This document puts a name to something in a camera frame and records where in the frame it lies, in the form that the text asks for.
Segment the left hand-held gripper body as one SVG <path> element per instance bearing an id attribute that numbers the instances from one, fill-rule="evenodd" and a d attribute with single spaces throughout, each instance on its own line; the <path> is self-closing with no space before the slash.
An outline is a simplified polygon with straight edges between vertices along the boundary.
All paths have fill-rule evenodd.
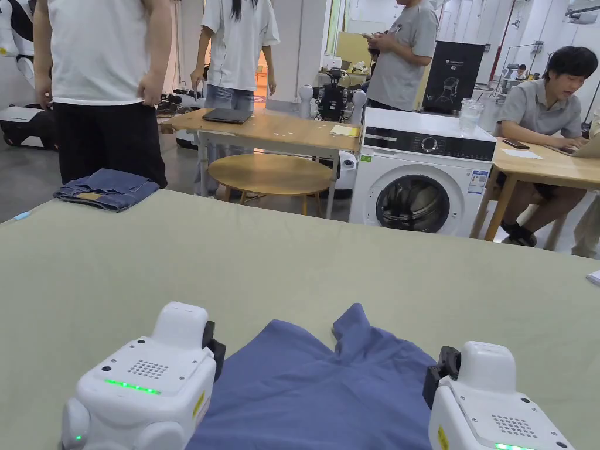
<path id="1" fill-rule="evenodd" d="M 185 449 L 223 368 L 214 329 L 204 308 L 166 304 L 150 335 L 77 382 L 62 410 L 62 449 Z"/>

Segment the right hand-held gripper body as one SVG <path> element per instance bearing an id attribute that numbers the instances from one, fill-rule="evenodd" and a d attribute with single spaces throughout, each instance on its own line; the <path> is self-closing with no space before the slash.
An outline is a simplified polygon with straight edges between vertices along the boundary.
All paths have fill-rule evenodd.
<path id="1" fill-rule="evenodd" d="M 541 407 L 516 389 L 516 362 L 501 345 L 443 346 L 426 371 L 432 449 L 571 449 Z"/>

